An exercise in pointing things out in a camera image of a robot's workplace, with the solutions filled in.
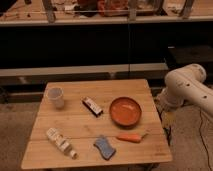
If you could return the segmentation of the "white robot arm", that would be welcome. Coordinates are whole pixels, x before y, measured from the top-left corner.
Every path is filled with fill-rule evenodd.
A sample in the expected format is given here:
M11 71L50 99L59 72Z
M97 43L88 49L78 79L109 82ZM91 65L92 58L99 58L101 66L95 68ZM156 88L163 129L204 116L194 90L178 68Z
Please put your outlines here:
M199 64L189 64L168 72L164 78L166 87L158 95L160 104L171 110L188 100L213 118L213 89L203 84L205 79L206 70Z

